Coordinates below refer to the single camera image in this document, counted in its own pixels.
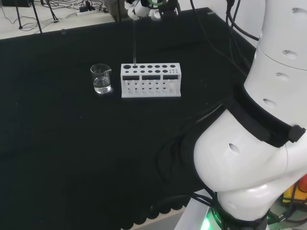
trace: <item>white wall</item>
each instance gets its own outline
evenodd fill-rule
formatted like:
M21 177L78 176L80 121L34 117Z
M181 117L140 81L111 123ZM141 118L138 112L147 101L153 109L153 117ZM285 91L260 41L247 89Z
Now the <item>white wall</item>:
M192 9L189 0L178 0L181 10ZM193 0L195 8L209 7L217 13L224 21L226 19L226 0ZM236 3L232 8L232 15L236 9ZM236 24L244 31L260 36L265 10L265 0L241 0L240 8L236 17ZM253 46L257 46L257 41L244 36Z

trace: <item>orange object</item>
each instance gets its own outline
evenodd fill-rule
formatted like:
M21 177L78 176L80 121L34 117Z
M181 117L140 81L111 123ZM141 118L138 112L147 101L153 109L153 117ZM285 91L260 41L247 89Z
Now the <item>orange object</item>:
M288 188L284 193L283 196L285 198L291 198L292 192L293 192L294 185L292 185L290 188ZM307 205L307 174L302 177L302 179L299 180L298 186L295 191L294 199L296 200L306 200ZM284 204L287 204L291 202L290 200L283 200Z
M300 190L307 192L307 174L299 180L298 187Z

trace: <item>test tube rack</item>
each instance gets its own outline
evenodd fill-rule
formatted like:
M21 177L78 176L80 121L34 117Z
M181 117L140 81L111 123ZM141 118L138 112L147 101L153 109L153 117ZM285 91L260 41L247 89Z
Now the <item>test tube rack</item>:
M121 97L180 97L179 63L121 64Z

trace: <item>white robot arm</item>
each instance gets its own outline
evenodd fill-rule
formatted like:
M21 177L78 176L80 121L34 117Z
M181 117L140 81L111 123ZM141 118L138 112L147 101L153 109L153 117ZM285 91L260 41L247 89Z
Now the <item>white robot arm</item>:
M180 12L180 6L177 0L126 0L125 8L128 10L128 16L133 20L138 20L148 15L154 21L160 20L163 16L174 16Z
M266 0L244 88L253 102L290 126L307 127L306 41L307 1ZM228 214L254 221L307 173L307 134L276 147L256 138L226 110L198 139L194 163Z

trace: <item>black tablecloth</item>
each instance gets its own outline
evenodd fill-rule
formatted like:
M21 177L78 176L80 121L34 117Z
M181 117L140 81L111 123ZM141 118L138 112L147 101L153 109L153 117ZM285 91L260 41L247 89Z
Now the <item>black tablecloth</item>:
M211 42L229 55L223 21L207 12L198 10ZM128 229L155 202L201 189L194 144L222 110L186 135L185 164L176 159L169 184L157 177L155 155L187 117L217 106L244 76L209 47L191 11L138 20L136 30L138 63L180 63L181 98L121 99L132 21L0 41L1 230ZM236 36L252 60L255 49ZM94 63L112 68L112 93L94 92ZM160 163L169 167L169 149Z

